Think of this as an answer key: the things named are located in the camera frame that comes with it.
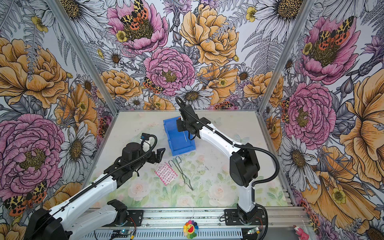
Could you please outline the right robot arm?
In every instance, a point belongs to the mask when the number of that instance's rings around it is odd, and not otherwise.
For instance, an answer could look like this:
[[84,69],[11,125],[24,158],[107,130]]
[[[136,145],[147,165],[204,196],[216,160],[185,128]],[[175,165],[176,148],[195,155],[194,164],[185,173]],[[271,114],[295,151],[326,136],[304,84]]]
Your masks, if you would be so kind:
[[[251,224],[258,210],[262,207],[255,200],[255,186],[274,180],[280,172],[280,163],[270,151],[241,144],[219,131],[208,119],[199,118],[190,104],[180,97],[176,98],[181,117],[177,120],[179,132],[187,131],[189,135],[198,137],[216,147],[229,159],[230,177],[239,186],[237,215],[244,225]],[[268,155],[275,165],[274,173],[262,180],[257,180],[261,166],[257,152]]]

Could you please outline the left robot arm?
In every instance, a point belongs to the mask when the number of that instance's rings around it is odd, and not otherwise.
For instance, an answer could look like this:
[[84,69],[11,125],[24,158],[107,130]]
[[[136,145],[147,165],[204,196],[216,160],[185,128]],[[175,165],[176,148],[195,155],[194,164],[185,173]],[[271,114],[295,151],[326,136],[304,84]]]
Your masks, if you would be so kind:
[[129,212],[119,200],[111,200],[99,210],[86,211],[103,197],[121,187],[145,163],[160,163],[165,149],[155,151],[158,139],[143,133],[140,143],[129,143],[122,155],[94,182],[68,200],[50,208],[39,209],[29,220],[26,240],[79,240],[96,229],[129,222]]

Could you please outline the blue plastic bin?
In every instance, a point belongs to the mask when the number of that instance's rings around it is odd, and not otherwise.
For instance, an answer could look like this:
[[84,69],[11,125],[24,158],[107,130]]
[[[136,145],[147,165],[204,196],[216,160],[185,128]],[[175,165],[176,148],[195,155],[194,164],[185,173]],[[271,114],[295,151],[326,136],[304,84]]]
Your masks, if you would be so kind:
[[178,132],[176,123],[178,118],[179,117],[163,120],[172,156],[186,154],[196,149],[195,141],[191,141],[188,138],[187,131],[185,132],[187,136],[187,141],[185,141],[183,133]]

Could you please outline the pink patterned packet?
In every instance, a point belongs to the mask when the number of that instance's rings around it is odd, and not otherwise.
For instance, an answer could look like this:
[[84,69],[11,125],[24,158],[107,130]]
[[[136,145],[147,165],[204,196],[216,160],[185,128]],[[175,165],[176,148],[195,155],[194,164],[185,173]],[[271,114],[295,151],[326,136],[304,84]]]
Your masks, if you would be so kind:
[[155,174],[165,186],[169,185],[178,177],[178,174],[168,163],[159,164],[155,170]]

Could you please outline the metal tongs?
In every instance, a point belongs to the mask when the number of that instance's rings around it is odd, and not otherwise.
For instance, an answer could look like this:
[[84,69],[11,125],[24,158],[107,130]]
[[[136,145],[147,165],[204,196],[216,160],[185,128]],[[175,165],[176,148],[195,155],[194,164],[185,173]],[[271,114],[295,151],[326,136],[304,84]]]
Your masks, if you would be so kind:
[[175,159],[169,160],[168,163],[169,163],[170,167],[175,167],[179,171],[179,173],[183,179],[184,184],[191,191],[193,191],[194,188],[191,185],[191,180],[185,175],[183,169],[181,168],[182,159],[179,156],[176,156]]

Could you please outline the left green circuit board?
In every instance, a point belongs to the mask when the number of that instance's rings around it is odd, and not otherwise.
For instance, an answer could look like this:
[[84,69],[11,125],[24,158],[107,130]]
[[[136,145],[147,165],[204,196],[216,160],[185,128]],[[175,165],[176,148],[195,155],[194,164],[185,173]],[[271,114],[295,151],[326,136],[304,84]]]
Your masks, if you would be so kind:
[[130,238],[133,235],[134,231],[131,230],[119,230],[113,231],[111,239],[114,238]]

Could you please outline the green circuit board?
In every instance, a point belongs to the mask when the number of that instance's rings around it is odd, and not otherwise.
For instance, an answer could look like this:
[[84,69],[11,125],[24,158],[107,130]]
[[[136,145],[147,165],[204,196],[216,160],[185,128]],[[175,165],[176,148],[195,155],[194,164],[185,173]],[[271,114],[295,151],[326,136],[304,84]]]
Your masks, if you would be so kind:
[[133,235],[134,231],[131,230],[119,230],[113,231],[111,239],[114,238],[130,238]]
[[254,234],[258,235],[259,233],[260,233],[259,227],[255,227],[247,231],[248,235],[254,235]]

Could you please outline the rainbow flower toy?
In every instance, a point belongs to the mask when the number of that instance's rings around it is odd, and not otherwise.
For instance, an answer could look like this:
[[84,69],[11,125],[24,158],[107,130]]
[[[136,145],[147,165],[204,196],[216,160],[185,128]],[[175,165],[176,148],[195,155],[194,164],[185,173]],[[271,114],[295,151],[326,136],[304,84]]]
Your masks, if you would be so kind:
[[183,233],[187,239],[193,239],[197,237],[199,232],[198,223],[193,220],[188,220],[183,226]]

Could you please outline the right green circuit board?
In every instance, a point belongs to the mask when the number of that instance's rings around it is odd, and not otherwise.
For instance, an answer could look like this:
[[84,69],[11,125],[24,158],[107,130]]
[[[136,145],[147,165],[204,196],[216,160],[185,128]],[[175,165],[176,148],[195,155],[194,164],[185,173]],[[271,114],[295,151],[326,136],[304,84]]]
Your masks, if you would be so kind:
[[248,235],[254,235],[254,234],[258,235],[259,233],[260,233],[259,227],[255,227],[247,231]]

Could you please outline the pink figurine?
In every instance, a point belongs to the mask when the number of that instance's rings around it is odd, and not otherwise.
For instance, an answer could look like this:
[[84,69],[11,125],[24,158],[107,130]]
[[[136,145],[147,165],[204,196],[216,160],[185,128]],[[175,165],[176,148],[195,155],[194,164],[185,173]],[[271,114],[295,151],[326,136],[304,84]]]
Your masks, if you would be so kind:
[[302,228],[294,225],[294,230],[299,240],[309,240],[309,235]]

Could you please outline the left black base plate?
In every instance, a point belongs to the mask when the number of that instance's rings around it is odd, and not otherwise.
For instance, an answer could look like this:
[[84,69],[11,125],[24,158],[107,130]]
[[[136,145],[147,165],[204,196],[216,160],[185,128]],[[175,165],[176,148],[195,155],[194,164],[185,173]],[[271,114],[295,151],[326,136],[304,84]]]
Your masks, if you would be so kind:
[[140,227],[143,221],[144,211],[125,210],[117,214],[115,220],[110,224],[112,227]]

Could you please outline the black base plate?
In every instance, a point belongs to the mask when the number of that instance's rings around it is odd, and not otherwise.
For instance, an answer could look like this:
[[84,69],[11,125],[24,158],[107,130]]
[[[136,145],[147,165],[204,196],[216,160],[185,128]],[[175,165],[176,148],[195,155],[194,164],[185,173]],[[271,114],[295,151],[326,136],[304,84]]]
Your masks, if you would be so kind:
[[125,210],[117,214],[115,220],[110,224],[112,227],[140,227],[143,221],[144,211]]
[[226,226],[264,226],[268,221],[265,211],[258,207],[248,213],[241,208],[225,209],[224,218]]

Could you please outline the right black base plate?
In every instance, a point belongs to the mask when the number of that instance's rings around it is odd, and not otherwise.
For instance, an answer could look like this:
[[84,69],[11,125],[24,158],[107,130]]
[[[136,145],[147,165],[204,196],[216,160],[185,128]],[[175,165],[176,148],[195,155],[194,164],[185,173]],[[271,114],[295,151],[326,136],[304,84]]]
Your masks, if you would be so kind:
[[265,211],[258,207],[248,213],[241,208],[225,209],[224,218],[226,226],[264,226],[268,221]]

